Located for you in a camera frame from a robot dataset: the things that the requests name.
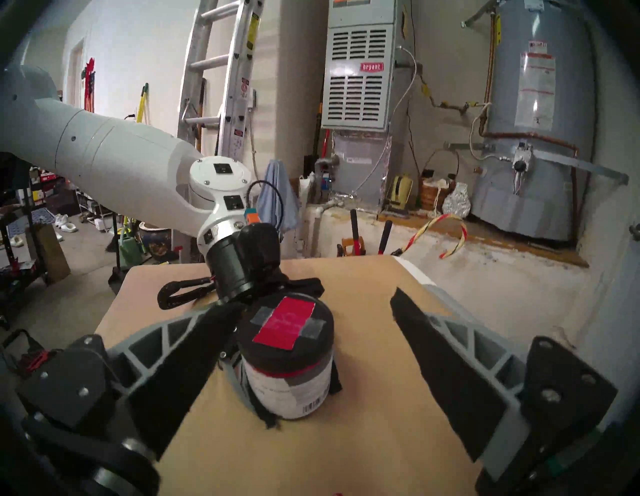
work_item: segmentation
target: white cable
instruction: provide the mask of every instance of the white cable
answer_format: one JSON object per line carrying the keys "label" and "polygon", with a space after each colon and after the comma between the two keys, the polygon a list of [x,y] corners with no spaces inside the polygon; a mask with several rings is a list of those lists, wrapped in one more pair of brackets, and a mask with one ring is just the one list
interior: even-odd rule
{"label": "white cable", "polygon": [[480,114],[478,114],[478,117],[476,117],[474,119],[474,121],[471,123],[471,131],[469,131],[469,151],[471,152],[471,156],[476,159],[476,160],[487,160],[488,158],[495,158],[498,160],[505,160],[505,157],[501,157],[499,155],[495,155],[495,154],[488,154],[485,155],[484,157],[479,157],[478,155],[476,155],[474,153],[474,144],[471,141],[471,138],[474,135],[474,128],[476,127],[476,122],[478,122],[478,120],[482,117],[482,115],[484,114],[484,112],[492,105],[491,102],[485,103],[483,108],[482,108],[482,112],[480,112]]}
{"label": "white cable", "polygon": [[398,100],[398,103],[396,104],[396,106],[394,108],[394,111],[391,112],[391,117],[389,117],[389,121],[388,121],[389,133],[387,134],[387,141],[385,142],[384,148],[382,148],[382,153],[380,154],[380,156],[378,158],[378,161],[376,161],[376,164],[371,169],[371,172],[369,172],[369,174],[366,176],[366,178],[364,178],[364,181],[362,181],[360,183],[360,185],[351,192],[351,197],[352,198],[356,195],[356,193],[360,190],[360,188],[362,188],[362,186],[364,186],[364,184],[369,180],[369,177],[371,177],[371,175],[378,168],[378,165],[380,165],[380,161],[382,160],[382,157],[385,156],[385,152],[387,151],[387,147],[389,145],[389,141],[391,140],[391,129],[390,129],[391,128],[391,119],[393,119],[394,115],[396,114],[396,110],[398,110],[398,107],[400,106],[400,103],[402,103],[404,98],[408,95],[409,91],[413,87],[413,83],[415,82],[415,76],[416,76],[416,74],[418,74],[418,64],[415,61],[415,57],[413,56],[413,54],[409,50],[404,48],[403,46],[399,46],[399,47],[397,47],[397,49],[407,52],[409,54],[409,56],[411,57],[411,60],[413,60],[413,77],[411,78],[411,83],[409,84],[409,86],[407,86],[407,89],[405,90],[404,94],[402,95],[402,98],[400,98]]}
{"label": "white cable", "polygon": [[253,109],[249,109],[248,117],[249,117],[249,135],[251,136],[251,159],[253,160],[253,172],[255,173],[255,178],[260,179],[258,177],[258,167],[255,164],[255,145],[253,144]]}
{"label": "white cable", "polygon": [[404,98],[407,96],[407,93],[409,93],[409,90],[411,90],[413,83],[415,81],[415,76],[416,74],[418,74],[418,63],[415,61],[415,57],[413,56],[413,54],[403,46],[399,46],[398,49],[407,52],[411,57],[411,60],[413,60],[413,77],[411,78],[411,83],[409,84],[409,86],[407,86],[406,91],[402,95],[402,98],[398,100],[398,103],[396,104],[396,108],[394,108],[394,111],[391,112],[391,117],[389,117],[389,125],[391,124],[391,119],[393,119],[394,115],[396,114],[396,110],[398,110],[400,103],[402,103],[402,100],[404,100]]}

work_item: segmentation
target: cardboard box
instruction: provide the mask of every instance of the cardboard box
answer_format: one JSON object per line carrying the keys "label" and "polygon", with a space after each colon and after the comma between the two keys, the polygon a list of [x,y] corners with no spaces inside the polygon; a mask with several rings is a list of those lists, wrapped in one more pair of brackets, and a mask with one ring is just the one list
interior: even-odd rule
{"label": "cardboard box", "polygon": [[[44,264],[49,274],[49,280],[52,283],[62,281],[65,277],[71,274],[71,269],[69,269],[67,258],[62,252],[62,247],[56,238],[53,226],[51,224],[35,224],[33,228],[35,229],[36,236],[40,241],[42,258],[44,259]],[[27,239],[29,256],[32,260],[36,260],[38,257],[29,227],[27,227],[24,234]]]}

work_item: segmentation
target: barcode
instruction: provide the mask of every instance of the barcode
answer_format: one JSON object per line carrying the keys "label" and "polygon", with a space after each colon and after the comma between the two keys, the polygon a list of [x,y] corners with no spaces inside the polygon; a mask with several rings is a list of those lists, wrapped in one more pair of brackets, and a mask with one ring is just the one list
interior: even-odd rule
{"label": "barcode", "polygon": [[311,410],[313,410],[316,406],[318,406],[320,404],[320,401],[322,401],[322,396],[314,401],[312,401],[311,403],[309,403],[308,405],[306,405],[303,409],[302,409],[302,413],[307,413],[310,412]]}

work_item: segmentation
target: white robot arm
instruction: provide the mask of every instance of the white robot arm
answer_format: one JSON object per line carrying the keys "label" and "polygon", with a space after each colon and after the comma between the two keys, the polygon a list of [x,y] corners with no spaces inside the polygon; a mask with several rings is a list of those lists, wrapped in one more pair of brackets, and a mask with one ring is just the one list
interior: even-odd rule
{"label": "white robot arm", "polygon": [[113,211],[194,236],[204,255],[244,227],[252,176],[243,164],[203,157],[154,127],[66,105],[39,68],[5,69],[0,100],[1,151],[71,180]]}

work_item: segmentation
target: blue pot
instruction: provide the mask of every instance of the blue pot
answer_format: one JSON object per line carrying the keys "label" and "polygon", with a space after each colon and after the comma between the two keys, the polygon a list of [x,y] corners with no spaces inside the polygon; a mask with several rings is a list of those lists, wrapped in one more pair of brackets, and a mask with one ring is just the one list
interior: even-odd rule
{"label": "blue pot", "polygon": [[158,261],[171,251],[171,229],[140,223],[140,242],[151,256]]}

